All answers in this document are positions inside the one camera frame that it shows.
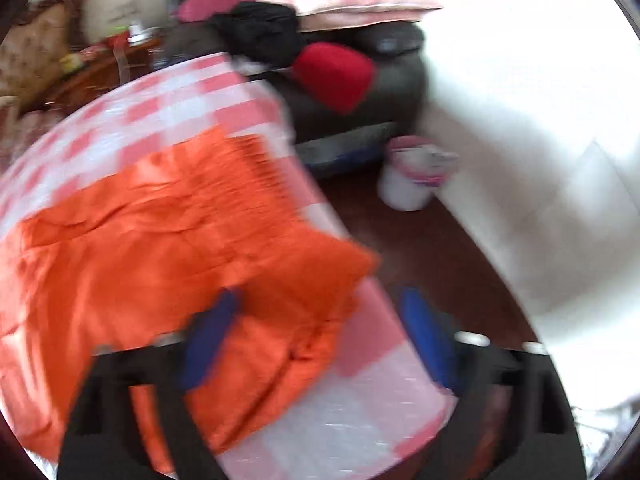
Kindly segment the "red tin box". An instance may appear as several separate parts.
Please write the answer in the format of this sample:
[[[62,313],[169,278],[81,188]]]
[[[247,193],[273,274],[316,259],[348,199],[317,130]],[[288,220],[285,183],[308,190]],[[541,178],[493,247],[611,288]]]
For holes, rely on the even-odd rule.
[[[80,50],[78,52],[79,58],[84,63],[93,62],[107,53],[113,53],[116,48],[125,47],[128,44],[128,39],[129,32],[120,32],[109,36]]]

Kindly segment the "black clothes pile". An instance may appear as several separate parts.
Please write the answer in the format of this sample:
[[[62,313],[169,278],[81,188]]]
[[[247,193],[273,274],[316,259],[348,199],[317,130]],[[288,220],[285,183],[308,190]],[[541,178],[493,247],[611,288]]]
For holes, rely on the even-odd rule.
[[[242,1],[227,13],[214,14],[208,24],[231,55],[270,68],[290,67],[306,46],[292,6]]]

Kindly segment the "magenta garment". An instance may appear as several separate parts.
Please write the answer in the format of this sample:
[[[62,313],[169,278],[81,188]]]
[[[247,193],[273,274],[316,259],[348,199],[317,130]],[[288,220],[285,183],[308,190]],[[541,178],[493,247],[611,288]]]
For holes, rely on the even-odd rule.
[[[174,17],[181,23],[201,23],[214,14],[228,13],[238,3],[254,0],[186,0],[178,5]]]

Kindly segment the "white trash bin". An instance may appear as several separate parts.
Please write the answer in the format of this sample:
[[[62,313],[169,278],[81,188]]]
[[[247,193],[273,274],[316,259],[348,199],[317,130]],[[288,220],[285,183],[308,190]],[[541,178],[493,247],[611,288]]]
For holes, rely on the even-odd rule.
[[[386,145],[378,197],[392,209],[417,211],[448,181],[459,155],[424,136],[398,136]]]

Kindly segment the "tufted carved headboard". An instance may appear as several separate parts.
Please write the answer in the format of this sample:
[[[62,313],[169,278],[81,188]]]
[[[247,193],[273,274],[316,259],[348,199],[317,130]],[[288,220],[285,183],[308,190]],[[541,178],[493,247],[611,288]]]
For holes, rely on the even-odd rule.
[[[30,107],[63,75],[65,55],[88,46],[86,0],[40,0],[18,16],[1,44],[1,94]]]

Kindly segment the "red garment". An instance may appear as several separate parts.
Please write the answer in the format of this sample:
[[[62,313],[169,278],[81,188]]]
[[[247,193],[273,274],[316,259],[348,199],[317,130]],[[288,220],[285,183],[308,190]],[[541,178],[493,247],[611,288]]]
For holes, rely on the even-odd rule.
[[[314,99],[337,114],[352,114],[374,83],[373,61],[340,44],[316,42],[300,51],[291,66],[294,79]]]

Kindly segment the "orange fleece pants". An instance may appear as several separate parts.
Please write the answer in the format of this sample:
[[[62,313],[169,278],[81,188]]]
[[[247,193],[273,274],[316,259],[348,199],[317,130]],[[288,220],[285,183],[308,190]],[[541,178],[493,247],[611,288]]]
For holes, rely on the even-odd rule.
[[[324,373],[375,267],[299,215],[258,136],[211,128],[2,240],[2,411],[24,448],[56,460],[96,348],[149,344],[233,288],[239,315],[188,396],[209,447],[230,450]]]

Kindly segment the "dark wooden nightstand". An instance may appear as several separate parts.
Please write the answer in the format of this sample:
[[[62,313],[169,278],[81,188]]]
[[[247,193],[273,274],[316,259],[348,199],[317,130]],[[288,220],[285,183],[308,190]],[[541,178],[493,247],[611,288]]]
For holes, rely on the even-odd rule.
[[[103,55],[52,84],[28,110],[58,110],[64,116],[70,115],[123,84],[151,73],[153,56],[161,45],[160,38],[152,38],[137,46],[127,46],[122,70],[113,53]]]

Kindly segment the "pink checkered plastic tablecloth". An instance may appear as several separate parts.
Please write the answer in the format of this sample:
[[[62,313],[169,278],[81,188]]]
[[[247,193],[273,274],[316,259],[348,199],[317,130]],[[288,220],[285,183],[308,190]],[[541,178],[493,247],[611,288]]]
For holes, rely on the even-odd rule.
[[[220,54],[67,117],[1,178],[1,411],[60,454],[93,351],[180,330],[226,288],[240,312],[186,403],[235,479],[371,479],[434,439],[427,375],[293,153],[264,84]]]

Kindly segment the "white wardrobe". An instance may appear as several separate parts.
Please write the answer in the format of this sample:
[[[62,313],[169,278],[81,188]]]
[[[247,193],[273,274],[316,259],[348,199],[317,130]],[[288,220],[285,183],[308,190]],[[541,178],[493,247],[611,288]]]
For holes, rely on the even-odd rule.
[[[442,200],[573,404],[639,394],[639,40],[615,0],[438,0],[422,21]]]

